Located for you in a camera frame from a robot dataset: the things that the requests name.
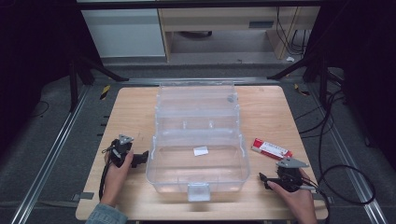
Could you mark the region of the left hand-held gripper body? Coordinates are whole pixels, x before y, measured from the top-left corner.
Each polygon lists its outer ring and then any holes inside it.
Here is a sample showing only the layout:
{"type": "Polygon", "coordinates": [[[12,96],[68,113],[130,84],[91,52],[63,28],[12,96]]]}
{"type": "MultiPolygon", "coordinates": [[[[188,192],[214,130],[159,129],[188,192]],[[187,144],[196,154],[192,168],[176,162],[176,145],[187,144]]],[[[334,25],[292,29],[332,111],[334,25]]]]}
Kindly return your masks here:
{"type": "Polygon", "coordinates": [[[114,139],[107,148],[110,160],[117,166],[121,167],[125,161],[125,157],[130,151],[134,138],[124,134],[120,134],[118,139],[114,139]]]}

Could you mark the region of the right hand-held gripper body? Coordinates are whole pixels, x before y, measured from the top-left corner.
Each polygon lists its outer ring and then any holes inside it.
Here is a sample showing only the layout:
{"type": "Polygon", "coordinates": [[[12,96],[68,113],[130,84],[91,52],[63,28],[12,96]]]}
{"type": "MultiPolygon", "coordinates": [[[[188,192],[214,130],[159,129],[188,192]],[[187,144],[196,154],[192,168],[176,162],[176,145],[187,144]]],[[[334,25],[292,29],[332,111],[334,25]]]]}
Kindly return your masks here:
{"type": "Polygon", "coordinates": [[[294,158],[285,158],[276,163],[278,179],[276,183],[288,192],[294,192],[303,184],[301,168],[309,166],[308,163],[294,158]]]}

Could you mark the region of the clear plastic storage box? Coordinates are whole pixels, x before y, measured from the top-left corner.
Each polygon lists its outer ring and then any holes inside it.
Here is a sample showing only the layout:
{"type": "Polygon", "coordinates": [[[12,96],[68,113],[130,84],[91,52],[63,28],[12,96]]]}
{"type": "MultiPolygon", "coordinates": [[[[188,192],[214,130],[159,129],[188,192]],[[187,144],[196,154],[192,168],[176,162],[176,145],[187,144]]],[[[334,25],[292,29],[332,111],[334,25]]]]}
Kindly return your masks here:
{"type": "Polygon", "coordinates": [[[249,178],[240,105],[232,82],[163,83],[155,105],[147,181],[160,193],[208,202],[213,192],[240,190],[249,178]],[[195,156],[195,147],[208,153],[195,156]]]}

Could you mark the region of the person's right hand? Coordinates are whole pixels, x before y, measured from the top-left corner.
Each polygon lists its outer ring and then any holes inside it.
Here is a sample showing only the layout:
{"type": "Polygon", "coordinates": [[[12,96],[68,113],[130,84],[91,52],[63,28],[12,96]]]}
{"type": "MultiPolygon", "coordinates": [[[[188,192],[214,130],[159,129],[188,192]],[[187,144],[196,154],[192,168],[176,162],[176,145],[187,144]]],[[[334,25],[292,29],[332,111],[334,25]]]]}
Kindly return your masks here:
{"type": "Polygon", "coordinates": [[[274,192],[286,203],[298,224],[318,224],[310,190],[299,189],[288,192],[281,187],[280,190],[274,190],[274,192]]]}

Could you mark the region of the person's left hand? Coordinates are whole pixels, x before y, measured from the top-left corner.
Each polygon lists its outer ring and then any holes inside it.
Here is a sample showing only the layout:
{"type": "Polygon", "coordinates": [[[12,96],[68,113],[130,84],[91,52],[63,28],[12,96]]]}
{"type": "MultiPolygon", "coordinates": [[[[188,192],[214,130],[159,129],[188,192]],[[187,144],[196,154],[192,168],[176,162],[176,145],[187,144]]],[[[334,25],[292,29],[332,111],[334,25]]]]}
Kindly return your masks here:
{"type": "Polygon", "coordinates": [[[130,151],[124,160],[121,167],[111,163],[108,167],[103,196],[100,203],[115,207],[117,205],[118,196],[123,188],[126,177],[134,158],[134,153],[130,151]]]}

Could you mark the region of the red and white packet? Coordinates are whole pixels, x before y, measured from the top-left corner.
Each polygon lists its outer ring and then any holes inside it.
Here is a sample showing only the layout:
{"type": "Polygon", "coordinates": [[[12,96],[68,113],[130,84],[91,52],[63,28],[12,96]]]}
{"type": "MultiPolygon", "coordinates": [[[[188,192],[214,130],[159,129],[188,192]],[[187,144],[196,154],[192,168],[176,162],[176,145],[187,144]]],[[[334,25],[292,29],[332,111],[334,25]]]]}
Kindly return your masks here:
{"type": "Polygon", "coordinates": [[[291,158],[292,152],[277,145],[269,142],[265,142],[259,138],[256,138],[251,146],[251,149],[261,153],[262,155],[268,156],[276,160],[283,160],[285,158],[291,158]]]}

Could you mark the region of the grey tape piece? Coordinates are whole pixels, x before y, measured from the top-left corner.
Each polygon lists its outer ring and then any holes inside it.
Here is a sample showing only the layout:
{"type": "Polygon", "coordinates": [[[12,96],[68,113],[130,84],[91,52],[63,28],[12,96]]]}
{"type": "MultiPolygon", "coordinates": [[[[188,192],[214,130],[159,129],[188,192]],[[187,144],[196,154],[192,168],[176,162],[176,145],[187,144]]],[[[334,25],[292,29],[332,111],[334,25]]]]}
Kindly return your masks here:
{"type": "Polygon", "coordinates": [[[75,193],[72,196],[71,200],[73,202],[79,202],[81,199],[91,200],[93,198],[93,196],[94,196],[93,192],[80,192],[80,193],[75,193]]]}

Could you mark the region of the black metal stand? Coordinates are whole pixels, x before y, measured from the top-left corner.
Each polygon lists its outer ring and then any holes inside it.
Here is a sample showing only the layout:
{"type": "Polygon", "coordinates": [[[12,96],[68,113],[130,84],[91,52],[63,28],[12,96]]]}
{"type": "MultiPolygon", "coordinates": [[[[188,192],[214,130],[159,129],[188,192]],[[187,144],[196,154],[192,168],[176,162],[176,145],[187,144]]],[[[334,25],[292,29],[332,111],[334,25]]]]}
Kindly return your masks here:
{"type": "Polygon", "coordinates": [[[96,70],[103,75],[110,77],[117,82],[128,81],[128,78],[121,77],[104,68],[99,63],[79,56],[74,58],[69,63],[69,79],[70,79],[70,96],[71,105],[70,111],[74,111],[78,106],[78,77],[82,80],[84,85],[91,85],[94,82],[93,74],[91,70],[96,70]]]}
{"type": "Polygon", "coordinates": [[[281,72],[268,77],[268,79],[279,80],[287,74],[305,67],[303,80],[305,82],[312,82],[316,77],[319,77],[319,101],[326,106],[327,103],[327,81],[328,81],[328,63],[326,58],[321,53],[308,53],[299,62],[287,67],[281,72]]]}

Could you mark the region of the white cabinet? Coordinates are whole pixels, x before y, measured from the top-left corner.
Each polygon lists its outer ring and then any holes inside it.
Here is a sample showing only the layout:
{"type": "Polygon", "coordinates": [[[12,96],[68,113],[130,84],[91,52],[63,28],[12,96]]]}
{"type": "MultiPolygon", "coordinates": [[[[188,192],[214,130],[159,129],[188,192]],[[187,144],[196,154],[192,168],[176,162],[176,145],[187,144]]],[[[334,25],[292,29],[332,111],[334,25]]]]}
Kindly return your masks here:
{"type": "Polygon", "coordinates": [[[156,9],[82,10],[101,58],[164,57],[156,9]]]}

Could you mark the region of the wooden desk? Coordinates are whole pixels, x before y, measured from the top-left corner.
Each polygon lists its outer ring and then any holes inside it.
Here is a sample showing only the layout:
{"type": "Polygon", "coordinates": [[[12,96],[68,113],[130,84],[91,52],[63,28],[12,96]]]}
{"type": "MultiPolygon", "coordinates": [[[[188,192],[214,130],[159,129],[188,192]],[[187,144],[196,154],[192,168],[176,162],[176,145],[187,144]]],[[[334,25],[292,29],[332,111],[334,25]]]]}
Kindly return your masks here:
{"type": "Polygon", "coordinates": [[[169,34],[225,30],[265,30],[275,56],[284,58],[298,30],[312,30],[320,7],[213,7],[159,9],[166,56],[169,34]]]}

